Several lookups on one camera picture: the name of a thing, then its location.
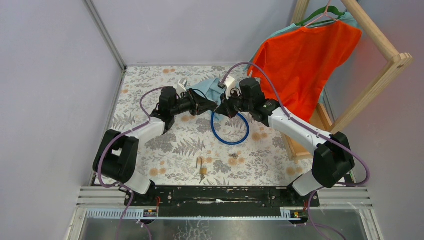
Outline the blue cable lock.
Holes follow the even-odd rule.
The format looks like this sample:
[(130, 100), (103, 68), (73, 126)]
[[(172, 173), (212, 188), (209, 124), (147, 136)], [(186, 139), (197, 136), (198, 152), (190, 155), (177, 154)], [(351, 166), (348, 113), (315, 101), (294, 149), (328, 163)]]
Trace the blue cable lock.
[(219, 142), (229, 146), (242, 144), (248, 139), (251, 132), (248, 119), (241, 113), (230, 119), (212, 112), (210, 128)]

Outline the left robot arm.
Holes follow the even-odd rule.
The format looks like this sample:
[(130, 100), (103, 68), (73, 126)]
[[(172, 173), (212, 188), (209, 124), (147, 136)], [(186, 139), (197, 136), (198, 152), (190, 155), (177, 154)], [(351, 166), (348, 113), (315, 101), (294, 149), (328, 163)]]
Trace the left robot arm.
[(152, 181), (136, 170), (139, 147), (167, 133), (177, 115), (188, 112), (198, 116), (217, 106), (192, 88), (183, 93), (171, 86), (161, 88), (157, 106), (146, 122), (124, 132), (113, 129), (105, 132), (93, 161), (93, 171), (100, 182), (103, 176), (113, 179), (116, 185), (135, 192), (142, 205), (152, 204), (155, 200), (155, 192), (150, 188)]

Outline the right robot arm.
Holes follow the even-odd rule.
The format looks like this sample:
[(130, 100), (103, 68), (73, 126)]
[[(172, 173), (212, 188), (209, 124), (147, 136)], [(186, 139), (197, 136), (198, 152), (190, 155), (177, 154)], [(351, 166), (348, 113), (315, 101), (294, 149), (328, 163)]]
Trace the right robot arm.
[(218, 84), (225, 92), (215, 113), (229, 118), (239, 112), (249, 113), (255, 121), (301, 144), (313, 157), (312, 169), (290, 184), (286, 198), (291, 205), (301, 205), (319, 188), (332, 188), (354, 168), (349, 141), (343, 133), (331, 134), (290, 113), (277, 100), (266, 98), (255, 78), (242, 80), (238, 88), (235, 85), (231, 77)]

